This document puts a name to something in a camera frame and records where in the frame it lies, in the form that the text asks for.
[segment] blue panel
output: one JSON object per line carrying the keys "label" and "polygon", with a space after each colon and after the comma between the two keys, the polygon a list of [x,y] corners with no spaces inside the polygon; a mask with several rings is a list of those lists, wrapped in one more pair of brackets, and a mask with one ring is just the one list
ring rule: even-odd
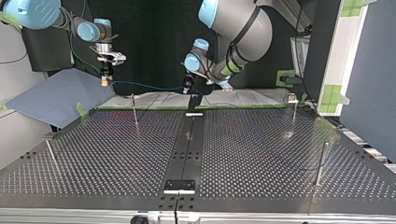
{"label": "blue panel", "polygon": [[191,72],[196,72],[201,67],[199,60],[195,54],[189,53],[184,60],[184,66]]}
{"label": "blue panel", "polygon": [[219,0],[204,0],[199,10],[198,17],[209,29],[215,23],[216,14],[218,13]]}
{"label": "blue panel", "polygon": [[24,27],[43,30],[59,18],[60,7],[61,0],[9,0],[4,12],[17,18]]}
{"label": "blue panel", "polygon": [[64,128],[80,117],[77,103],[89,111],[114,95],[101,79],[75,68],[63,70],[7,103],[26,116]]}
{"label": "blue panel", "polygon": [[209,42],[204,39],[196,39],[194,42],[194,46],[199,49],[209,50]]}
{"label": "blue panel", "polygon": [[95,42],[100,37],[99,28],[89,21],[82,22],[77,28],[78,35],[81,39],[88,42]]}

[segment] black cable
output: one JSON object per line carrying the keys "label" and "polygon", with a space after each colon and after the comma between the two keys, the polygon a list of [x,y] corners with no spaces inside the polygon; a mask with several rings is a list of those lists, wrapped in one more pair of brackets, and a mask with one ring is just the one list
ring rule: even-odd
{"label": "black cable", "polygon": [[17,63],[17,62],[22,61],[22,60],[25,59],[26,57],[27,57],[27,50],[26,50],[25,54],[24,54],[21,58],[19,58],[19,59],[17,59],[17,60],[9,61],[9,62],[2,62],[2,63],[0,63],[0,64]]}
{"label": "black cable", "polygon": [[298,26],[299,26],[302,14],[303,14],[303,6],[300,6],[300,11],[298,13],[297,24],[296,24],[296,36],[294,37],[294,47],[295,47],[295,50],[296,50],[296,60],[297,60],[297,66],[298,66],[298,72],[299,72],[299,76],[298,77],[303,82],[305,93],[308,95],[308,98],[311,100],[312,106],[315,108],[315,112],[321,117],[321,115],[319,114],[317,105],[314,102],[314,98],[312,98],[311,94],[309,93],[308,88],[306,87],[305,80],[304,80],[303,74],[301,72],[300,59],[299,59],[298,47],[297,47],[297,37],[298,37],[298,34],[299,34],[298,33]]}
{"label": "black cable", "polygon": [[176,206],[175,206],[175,224],[178,224],[178,216],[177,216],[177,206],[178,206],[178,197],[180,196],[180,194],[177,195],[177,200],[176,200]]}
{"label": "black cable", "polygon": [[238,67],[239,72],[236,72],[236,73],[235,73],[235,71],[233,71],[233,69],[231,69],[231,67],[230,67],[230,56],[233,57],[233,47],[235,47],[235,44],[234,44],[233,42],[231,42],[230,45],[228,46],[227,54],[226,54],[226,56],[225,56],[225,62],[227,63],[227,64],[226,64],[226,65],[227,65],[227,68],[228,68],[228,70],[231,72],[231,77],[230,77],[229,81],[230,81],[231,79],[233,79],[236,75],[238,75],[238,73],[240,73],[241,70],[242,70],[242,67],[240,67],[240,66],[239,66],[238,64],[236,64],[236,63],[235,63],[235,65]]}

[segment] green tape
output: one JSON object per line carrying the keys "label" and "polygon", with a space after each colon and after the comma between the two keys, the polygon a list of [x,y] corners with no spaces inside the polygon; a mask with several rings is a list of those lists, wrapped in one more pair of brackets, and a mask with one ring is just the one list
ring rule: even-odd
{"label": "green tape", "polygon": [[324,87],[323,96],[319,112],[321,113],[335,113],[337,106],[341,103],[341,85],[326,85]]}
{"label": "green tape", "polygon": [[282,77],[296,77],[296,71],[294,70],[280,70],[277,71],[276,86],[283,88],[292,88],[292,84],[286,84],[286,82],[281,81]]}
{"label": "green tape", "polygon": [[12,24],[21,29],[21,23],[17,18],[2,11],[0,11],[0,21],[5,21],[6,23]]}
{"label": "green tape", "polygon": [[364,7],[364,0],[345,0],[341,17],[359,17]]}
{"label": "green tape", "polygon": [[0,104],[0,111],[2,110],[8,110],[7,102],[3,102],[2,104]]}
{"label": "green tape", "polygon": [[221,71],[221,73],[224,76],[228,77],[228,76],[232,75],[233,73],[242,72],[243,69],[244,69],[244,66],[242,66],[242,69],[239,69],[239,67],[236,64],[234,64],[233,62],[229,62],[228,66],[225,66],[224,69]]}

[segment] end effector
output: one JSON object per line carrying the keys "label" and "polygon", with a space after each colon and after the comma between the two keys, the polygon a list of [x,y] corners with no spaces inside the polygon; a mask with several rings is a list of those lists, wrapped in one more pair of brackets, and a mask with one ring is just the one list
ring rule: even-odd
{"label": "end effector", "polygon": [[123,64],[126,56],[113,49],[112,41],[117,35],[112,34],[111,21],[95,19],[93,22],[62,8],[61,0],[0,0],[0,11],[11,16],[18,24],[33,29],[43,30],[51,26],[62,28],[81,39],[95,43],[92,47],[102,63],[102,85],[112,83],[114,74],[112,66]]}
{"label": "end effector", "polygon": [[91,49],[96,52],[97,60],[102,63],[101,77],[102,86],[109,86],[113,83],[113,66],[118,66],[126,61],[126,56],[116,52],[113,48],[113,39],[118,37],[112,34],[110,20],[95,19],[93,22],[86,21],[80,17],[74,18],[78,36],[87,41],[94,42]]}
{"label": "end effector", "polygon": [[204,0],[199,19],[231,43],[224,58],[213,63],[206,58],[208,42],[196,39],[184,62],[187,77],[205,77],[208,84],[224,87],[232,76],[243,71],[247,63],[264,56],[271,45],[271,21],[251,0]]}

